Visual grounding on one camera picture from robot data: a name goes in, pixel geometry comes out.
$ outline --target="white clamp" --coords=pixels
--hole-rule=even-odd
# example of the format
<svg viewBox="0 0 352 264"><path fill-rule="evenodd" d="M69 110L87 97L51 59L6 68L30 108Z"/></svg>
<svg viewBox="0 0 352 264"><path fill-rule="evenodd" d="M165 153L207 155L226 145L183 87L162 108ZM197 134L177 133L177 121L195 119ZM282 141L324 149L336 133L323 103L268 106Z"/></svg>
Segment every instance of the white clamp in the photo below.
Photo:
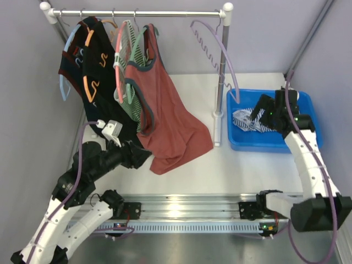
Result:
<svg viewBox="0 0 352 264"><path fill-rule="evenodd" d="M118 145L119 147L122 147L121 142L118 138L118 135L120 134L121 129L122 129L121 123L110 120L101 132L106 137L107 140L112 140L115 142L116 145Z"/></svg>
<svg viewBox="0 0 352 264"><path fill-rule="evenodd" d="M116 66L120 67L120 63L119 63L119 58L120 57L120 53L119 52L115 52L115 61L114 64L112 65L112 67L116 68Z"/></svg>
<svg viewBox="0 0 352 264"><path fill-rule="evenodd" d="M49 21L50 24L56 24L57 18L54 16L54 9L51 8L51 5L48 2L41 2L39 5L40 9L43 11L46 19Z"/></svg>
<svg viewBox="0 0 352 264"><path fill-rule="evenodd" d="M232 3L225 3L220 12L220 17L224 19L224 26L229 26L231 24L232 18Z"/></svg>

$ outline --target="fabric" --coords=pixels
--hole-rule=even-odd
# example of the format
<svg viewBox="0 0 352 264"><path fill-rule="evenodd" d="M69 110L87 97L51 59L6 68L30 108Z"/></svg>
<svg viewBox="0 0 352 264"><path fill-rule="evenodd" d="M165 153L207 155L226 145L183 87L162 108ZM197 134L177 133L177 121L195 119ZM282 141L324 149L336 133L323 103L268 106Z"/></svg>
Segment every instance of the fabric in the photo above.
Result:
<svg viewBox="0 0 352 264"><path fill-rule="evenodd" d="M163 174L207 153L213 143L208 128L182 104L161 61L154 26L146 27L145 49L151 63L141 67L129 61L125 81L133 85L142 105L137 135L155 156L150 170Z"/></svg>
<svg viewBox="0 0 352 264"><path fill-rule="evenodd" d="M129 141L142 147L137 137L137 122L133 121L113 98L116 89L113 68L115 50L101 21L91 28L91 38L84 46L83 76L87 84L85 93L92 105L101 113L101 119L118 121L123 125L119 134L121 141Z"/></svg>
<svg viewBox="0 0 352 264"><path fill-rule="evenodd" d="M254 108L240 109L233 113L232 122L235 126L239 127L243 131L259 131L259 132L272 132L274 130L262 125L259 119L264 114L264 109L259 111L258 116L255 120L250 119L250 114Z"/></svg>
<svg viewBox="0 0 352 264"><path fill-rule="evenodd" d="M98 20L95 17L90 16L85 18L83 22L88 25L89 28L92 28ZM83 86L83 47L88 35L88 31L84 23L79 23L81 27L77 29L70 46L67 51L62 52L60 69L58 73L62 74L71 83L73 88L82 98L87 120L96 121L101 119L101 113L94 105L89 103L87 97L85 96ZM98 128L96 125L91 125L91 128L97 135L104 138L101 133L102 129Z"/></svg>
<svg viewBox="0 0 352 264"><path fill-rule="evenodd" d="M135 47L135 61L144 66L143 54L139 47L138 42L136 42L135 32L130 20L124 21L123 28L119 30L118 42L116 45L116 53L115 53L115 71L116 71L116 79L117 85L120 86L119 88L121 91L126 90L125 80L124 80L124 73L127 67L127 62L131 56L131 50ZM141 114L141 104L139 99L134 96L134 90L131 91L132 101L131 103L128 102L128 98L126 94L122 95L123 101L120 102L119 96L117 91L114 92L115 100L121 105L122 109L129 115L129 117L137 122L137 132L140 132L141 125L140 125L140 114Z"/></svg>

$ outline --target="blue plastic bin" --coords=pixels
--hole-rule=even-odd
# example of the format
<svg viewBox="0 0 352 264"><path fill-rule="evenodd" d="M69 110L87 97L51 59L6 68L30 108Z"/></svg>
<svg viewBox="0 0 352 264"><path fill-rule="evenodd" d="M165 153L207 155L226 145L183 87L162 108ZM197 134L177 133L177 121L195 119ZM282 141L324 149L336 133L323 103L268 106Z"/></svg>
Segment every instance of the blue plastic bin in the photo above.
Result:
<svg viewBox="0 0 352 264"><path fill-rule="evenodd" d="M240 89L240 103L237 104L230 95L230 91L227 92L227 132L231 148L239 151L289 153L290 149L281 134L277 132L245 132L232 122L233 112L244 108L254 108L262 94L275 97L274 90ZM301 114L309 114L313 119L318 147L321 147L323 145L323 138L310 96L300 91L298 105Z"/></svg>

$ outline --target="white cable tie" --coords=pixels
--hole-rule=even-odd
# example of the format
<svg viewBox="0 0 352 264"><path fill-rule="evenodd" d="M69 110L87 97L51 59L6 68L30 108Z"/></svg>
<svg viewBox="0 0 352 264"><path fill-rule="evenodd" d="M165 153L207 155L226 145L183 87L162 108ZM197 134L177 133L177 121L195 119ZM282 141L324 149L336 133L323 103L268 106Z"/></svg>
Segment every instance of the white cable tie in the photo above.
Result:
<svg viewBox="0 0 352 264"><path fill-rule="evenodd" d="M101 120L101 119L98 119L97 122L98 122L98 123L96 124L96 126L97 126L98 128L104 128L105 125L106 125L106 123L105 123L103 120Z"/></svg>
<svg viewBox="0 0 352 264"><path fill-rule="evenodd" d="M118 62L118 58L120 57L120 53L119 52L115 52L115 60L114 60L114 64L112 67L116 67L116 66L120 66L120 63Z"/></svg>

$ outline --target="white table surface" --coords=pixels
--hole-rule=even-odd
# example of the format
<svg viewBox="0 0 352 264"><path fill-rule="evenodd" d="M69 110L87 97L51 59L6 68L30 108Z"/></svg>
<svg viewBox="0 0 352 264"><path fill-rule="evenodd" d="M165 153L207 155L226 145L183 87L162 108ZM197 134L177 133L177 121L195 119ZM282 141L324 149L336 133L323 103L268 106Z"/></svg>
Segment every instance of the white table surface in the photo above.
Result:
<svg viewBox="0 0 352 264"><path fill-rule="evenodd" d="M237 74L240 88L279 89L284 85L282 73ZM213 136L212 112L218 83L216 74L171 75L186 109L201 120ZM136 169L119 166L96 182L96 192L116 189L120 194L205 194L238 195L279 189L301 193L301 182L291 154L240 152L230 148L227 136L226 92L224 89L222 145L207 154L166 174L149 170L150 157ZM94 139L87 128L84 141Z"/></svg>

